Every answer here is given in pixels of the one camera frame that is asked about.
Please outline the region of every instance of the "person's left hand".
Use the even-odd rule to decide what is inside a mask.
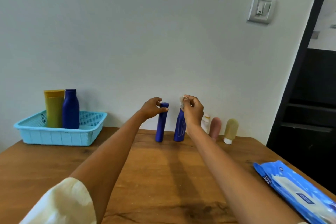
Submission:
[[[162,98],[159,97],[149,99],[143,104],[139,112],[144,116],[145,119],[153,118],[161,112],[168,112],[168,108],[157,107],[161,105],[160,101],[162,101]]]

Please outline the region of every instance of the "sleeve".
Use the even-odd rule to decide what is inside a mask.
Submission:
[[[49,189],[20,224],[96,224],[95,208],[85,185],[66,178]]]

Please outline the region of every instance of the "basket rim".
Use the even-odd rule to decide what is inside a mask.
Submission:
[[[105,118],[107,117],[107,113],[106,112],[92,112],[92,111],[80,111],[80,112],[88,112],[88,113],[99,113],[99,114],[103,114],[103,117],[102,119],[100,120],[100,122],[94,127],[94,128],[91,128],[91,129],[72,129],[72,128],[46,128],[46,127],[31,127],[31,126],[22,126],[22,125],[19,125],[21,122],[31,118],[31,117],[34,117],[36,115],[40,115],[40,114],[43,114],[45,113],[46,110],[43,110],[41,112],[38,112],[36,114],[33,114],[27,118],[24,118],[20,121],[18,121],[17,123],[14,124],[14,128],[16,129],[29,129],[29,130],[44,130],[44,131],[58,131],[58,132],[75,132],[75,133],[87,133],[87,132],[91,132],[91,131],[94,131],[96,130],[105,120]]]

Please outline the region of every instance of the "black door frame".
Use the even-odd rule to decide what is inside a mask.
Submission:
[[[299,75],[301,65],[302,65],[303,60],[305,58],[306,50],[308,49],[310,38],[311,38],[312,33],[314,31],[315,24],[316,24],[317,18],[319,16],[323,1],[324,0],[314,0],[312,9],[310,11],[307,26],[304,30],[303,37],[302,37],[301,42],[300,42],[299,50],[297,52],[292,71],[289,75],[288,82],[287,82],[285,91],[283,93],[281,103],[280,103],[278,112],[275,116],[275,120],[274,120],[272,129],[271,129],[271,133],[269,135],[269,138],[268,138],[268,141],[267,141],[267,144],[266,144],[266,146],[268,148],[270,148],[271,150],[273,150],[273,148],[274,148],[275,141],[277,139],[277,135],[278,135],[278,132],[279,132],[279,129],[280,129],[280,126],[281,126],[281,122],[283,120],[285,110],[286,110],[287,104],[289,102],[289,99],[291,97],[292,90],[294,88],[297,76]]]

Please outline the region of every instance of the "person's left arm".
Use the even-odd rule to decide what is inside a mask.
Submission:
[[[149,99],[117,132],[107,139],[71,175],[81,181],[93,201],[97,224],[103,220],[112,189],[126,162],[141,124],[168,108],[158,108],[161,98]]]

